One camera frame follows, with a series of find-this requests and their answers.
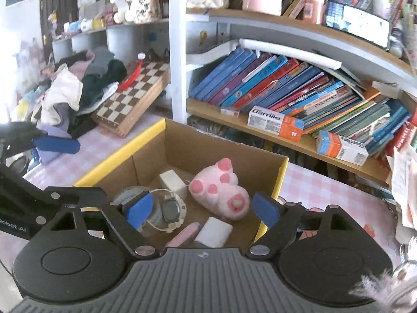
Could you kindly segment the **clear packing tape roll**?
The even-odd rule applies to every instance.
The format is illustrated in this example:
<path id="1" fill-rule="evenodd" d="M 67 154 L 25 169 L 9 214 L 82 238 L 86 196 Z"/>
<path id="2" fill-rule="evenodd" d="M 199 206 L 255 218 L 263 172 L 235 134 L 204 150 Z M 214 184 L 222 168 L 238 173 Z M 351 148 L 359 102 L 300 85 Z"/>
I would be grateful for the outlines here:
<path id="1" fill-rule="evenodd" d="M 136 230 L 140 230 L 154 210 L 153 195 L 142 186 L 131 186 L 121 191 L 111 202 L 126 221 Z"/>

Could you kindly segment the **cream wrist watch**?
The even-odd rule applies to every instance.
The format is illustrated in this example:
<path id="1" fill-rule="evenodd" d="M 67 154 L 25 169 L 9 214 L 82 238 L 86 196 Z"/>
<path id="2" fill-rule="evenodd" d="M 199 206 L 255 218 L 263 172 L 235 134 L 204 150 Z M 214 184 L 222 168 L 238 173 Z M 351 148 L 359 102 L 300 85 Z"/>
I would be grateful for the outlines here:
<path id="1" fill-rule="evenodd" d="M 187 215 L 184 200 L 169 189 L 154 189 L 150 194 L 153 208 L 143 227 L 164 233 L 180 228 Z"/>

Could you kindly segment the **small white charger cube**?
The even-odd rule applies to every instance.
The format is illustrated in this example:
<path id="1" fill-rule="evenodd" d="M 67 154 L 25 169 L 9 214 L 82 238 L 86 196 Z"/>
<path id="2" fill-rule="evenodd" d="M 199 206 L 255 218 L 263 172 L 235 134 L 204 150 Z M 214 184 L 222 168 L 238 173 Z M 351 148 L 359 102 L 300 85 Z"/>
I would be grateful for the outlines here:
<path id="1" fill-rule="evenodd" d="M 166 189 L 176 193 L 182 200 L 187 198 L 187 186 L 176 171 L 168 170 L 163 172 L 159 175 L 159 178 Z"/>

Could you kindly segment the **pink utility knife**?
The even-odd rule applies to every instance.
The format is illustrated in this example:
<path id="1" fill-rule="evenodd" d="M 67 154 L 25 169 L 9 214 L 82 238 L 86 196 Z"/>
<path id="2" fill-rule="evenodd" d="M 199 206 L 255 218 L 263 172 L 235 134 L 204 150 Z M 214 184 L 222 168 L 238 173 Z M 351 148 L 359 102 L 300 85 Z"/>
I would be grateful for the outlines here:
<path id="1" fill-rule="evenodd" d="M 190 223 L 187 227 L 185 227 L 181 232 L 179 232 L 171 241 L 166 244 L 166 248 L 178 248 L 181 246 L 185 246 L 186 244 L 190 243 L 195 239 L 195 237 L 199 234 L 201 229 L 201 225 L 198 222 Z"/>

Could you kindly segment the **white power adapter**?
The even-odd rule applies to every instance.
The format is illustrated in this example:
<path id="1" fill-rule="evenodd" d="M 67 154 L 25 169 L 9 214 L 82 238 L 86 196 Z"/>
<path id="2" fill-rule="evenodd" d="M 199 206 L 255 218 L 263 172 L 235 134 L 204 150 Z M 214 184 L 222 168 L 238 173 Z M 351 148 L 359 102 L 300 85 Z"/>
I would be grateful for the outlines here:
<path id="1" fill-rule="evenodd" d="M 209 217 L 194 241 L 208 248 L 221 248 L 227 242 L 232 231 L 231 224 L 215 217 Z"/>

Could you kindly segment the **pink plush pig toy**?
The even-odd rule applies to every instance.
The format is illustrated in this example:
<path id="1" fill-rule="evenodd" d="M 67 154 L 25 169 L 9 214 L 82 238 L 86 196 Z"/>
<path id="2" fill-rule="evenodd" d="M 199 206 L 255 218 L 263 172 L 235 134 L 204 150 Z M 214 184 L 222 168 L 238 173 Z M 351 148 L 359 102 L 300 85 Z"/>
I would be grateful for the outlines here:
<path id="1" fill-rule="evenodd" d="M 188 185 L 188 190 L 196 202 L 217 216 L 241 220 L 249 213 L 249 194 L 238 184 L 229 158 L 200 171 Z"/>

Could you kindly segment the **pile of clothes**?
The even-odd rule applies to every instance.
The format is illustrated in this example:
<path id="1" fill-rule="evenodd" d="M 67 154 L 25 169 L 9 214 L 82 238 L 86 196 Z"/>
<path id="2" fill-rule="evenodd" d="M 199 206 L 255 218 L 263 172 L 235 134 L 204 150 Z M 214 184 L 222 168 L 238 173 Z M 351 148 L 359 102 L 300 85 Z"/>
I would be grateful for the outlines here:
<path id="1" fill-rule="evenodd" d="M 77 117 L 97 109 L 126 77 L 125 65 L 105 47 L 50 62 L 40 70 L 38 87 L 24 97 L 32 104 L 28 120 L 50 136 L 74 139 L 82 130 Z"/>

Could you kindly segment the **yellow cardboard box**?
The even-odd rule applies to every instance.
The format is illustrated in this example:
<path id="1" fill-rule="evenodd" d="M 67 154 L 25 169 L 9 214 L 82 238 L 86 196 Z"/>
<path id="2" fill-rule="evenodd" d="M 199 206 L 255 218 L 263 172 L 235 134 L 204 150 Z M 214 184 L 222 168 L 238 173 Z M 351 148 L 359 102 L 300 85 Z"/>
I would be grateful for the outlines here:
<path id="1" fill-rule="evenodd" d="M 249 195 L 278 198 L 289 159 L 269 151 L 205 134 L 161 119 L 131 139 L 79 179 L 76 186 L 99 186 L 114 198 L 129 186 L 162 186 L 160 174 L 174 170 L 185 182 L 222 158 L 232 161 L 239 185 Z"/>

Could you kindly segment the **white orange medicine box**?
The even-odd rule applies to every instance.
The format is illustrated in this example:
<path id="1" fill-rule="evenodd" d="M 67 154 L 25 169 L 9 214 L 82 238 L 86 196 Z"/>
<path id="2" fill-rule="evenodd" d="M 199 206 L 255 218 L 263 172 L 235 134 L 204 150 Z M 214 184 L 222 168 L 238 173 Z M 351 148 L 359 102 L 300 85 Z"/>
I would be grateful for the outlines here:
<path id="1" fill-rule="evenodd" d="M 300 141 L 304 129 L 302 120 L 259 106 L 249 112 L 247 125 L 295 143 Z"/>

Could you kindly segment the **row of leaning books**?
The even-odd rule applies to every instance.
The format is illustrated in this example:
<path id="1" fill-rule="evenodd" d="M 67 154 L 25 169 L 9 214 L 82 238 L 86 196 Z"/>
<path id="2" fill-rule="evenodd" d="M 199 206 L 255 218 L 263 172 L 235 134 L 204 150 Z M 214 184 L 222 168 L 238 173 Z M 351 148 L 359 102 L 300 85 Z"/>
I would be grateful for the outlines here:
<path id="1" fill-rule="evenodd" d="M 323 132 L 335 134 L 378 155 L 411 114 L 398 100 L 381 94 L 366 97 L 365 92 L 345 68 L 333 70 L 237 47 L 189 96 L 244 114 L 256 107 L 285 114 L 314 138 Z"/>

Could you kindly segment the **red tassel ornament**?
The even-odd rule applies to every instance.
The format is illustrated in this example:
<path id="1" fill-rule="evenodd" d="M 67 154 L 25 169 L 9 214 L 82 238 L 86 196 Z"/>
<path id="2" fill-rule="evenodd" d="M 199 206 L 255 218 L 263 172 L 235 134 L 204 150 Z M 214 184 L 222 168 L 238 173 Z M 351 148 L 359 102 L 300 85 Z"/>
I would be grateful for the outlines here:
<path id="1" fill-rule="evenodd" d="M 137 65 L 135 66 L 133 72 L 131 72 L 128 77 L 126 77 L 118 86 L 117 91 L 123 92 L 126 89 L 130 88 L 135 80 L 139 77 L 139 74 L 141 73 L 141 67 L 143 64 L 144 59 L 146 58 L 146 54 L 144 52 L 138 53 L 137 55 Z"/>

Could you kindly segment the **stack of papers and books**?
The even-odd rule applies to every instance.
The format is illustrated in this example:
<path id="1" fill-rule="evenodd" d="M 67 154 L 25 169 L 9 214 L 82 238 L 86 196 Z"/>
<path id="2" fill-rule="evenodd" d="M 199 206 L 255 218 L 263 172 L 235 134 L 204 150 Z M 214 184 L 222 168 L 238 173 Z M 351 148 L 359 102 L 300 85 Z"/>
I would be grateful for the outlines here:
<path id="1" fill-rule="evenodd" d="M 408 244 L 416 238 L 416 150 L 409 144 L 387 158 L 391 175 L 387 179 L 396 203 L 396 240 Z"/>

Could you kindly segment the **wooden chess board box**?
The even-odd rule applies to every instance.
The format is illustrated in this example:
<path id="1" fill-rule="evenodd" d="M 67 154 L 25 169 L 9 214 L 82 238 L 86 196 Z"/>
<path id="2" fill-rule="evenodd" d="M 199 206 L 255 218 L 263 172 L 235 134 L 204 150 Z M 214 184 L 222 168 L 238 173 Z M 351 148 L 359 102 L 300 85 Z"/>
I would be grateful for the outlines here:
<path id="1" fill-rule="evenodd" d="M 124 138 L 170 83 L 170 65 L 144 62 L 133 86 L 114 93 L 93 114 L 100 127 Z"/>

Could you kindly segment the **smartphone on shelf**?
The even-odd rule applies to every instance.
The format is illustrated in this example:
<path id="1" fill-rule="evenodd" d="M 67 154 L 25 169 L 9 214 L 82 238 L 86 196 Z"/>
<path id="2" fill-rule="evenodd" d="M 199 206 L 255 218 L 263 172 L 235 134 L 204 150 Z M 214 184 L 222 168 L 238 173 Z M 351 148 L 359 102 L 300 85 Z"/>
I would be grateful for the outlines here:
<path id="1" fill-rule="evenodd" d="M 364 10 L 329 0 L 324 24 L 328 28 L 348 33 L 384 50 L 389 47 L 390 22 Z"/>

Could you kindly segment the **white shelf post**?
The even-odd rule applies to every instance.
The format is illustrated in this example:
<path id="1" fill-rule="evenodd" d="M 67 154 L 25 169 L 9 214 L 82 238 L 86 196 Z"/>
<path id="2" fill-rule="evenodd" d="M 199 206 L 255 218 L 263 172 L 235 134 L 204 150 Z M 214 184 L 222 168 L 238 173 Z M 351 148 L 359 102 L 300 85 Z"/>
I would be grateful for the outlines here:
<path id="1" fill-rule="evenodd" d="M 169 0 L 170 72 L 173 120 L 187 123 L 186 0 Z"/>

